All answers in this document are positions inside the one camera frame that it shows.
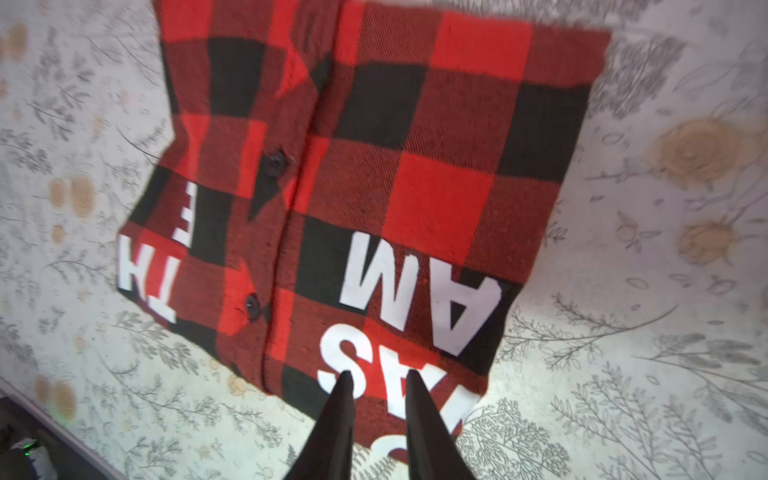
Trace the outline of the red black plaid shirt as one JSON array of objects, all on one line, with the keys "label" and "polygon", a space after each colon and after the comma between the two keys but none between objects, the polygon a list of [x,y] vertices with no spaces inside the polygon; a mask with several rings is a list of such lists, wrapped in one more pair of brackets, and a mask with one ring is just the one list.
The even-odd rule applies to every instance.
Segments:
[{"label": "red black plaid shirt", "polygon": [[418,371],[447,429],[486,392],[574,155],[605,30],[372,1],[158,1],[174,138],[117,288],[355,440],[406,457]]}]

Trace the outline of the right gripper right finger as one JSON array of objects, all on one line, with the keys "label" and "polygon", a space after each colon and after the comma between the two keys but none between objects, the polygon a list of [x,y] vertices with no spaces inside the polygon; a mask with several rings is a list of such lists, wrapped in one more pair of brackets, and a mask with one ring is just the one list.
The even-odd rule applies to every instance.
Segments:
[{"label": "right gripper right finger", "polygon": [[475,480],[417,370],[406,376],[406,443],[410,480]]}]

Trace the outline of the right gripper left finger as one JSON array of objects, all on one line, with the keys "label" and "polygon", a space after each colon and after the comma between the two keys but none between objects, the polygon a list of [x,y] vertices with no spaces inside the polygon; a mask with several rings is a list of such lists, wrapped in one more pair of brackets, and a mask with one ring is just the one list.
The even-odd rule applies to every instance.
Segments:
[{"label": "right gripper left finger", "polygon": [[344,371],[285,480],[349,480],[352,470],[355,406],[353,378]]}]

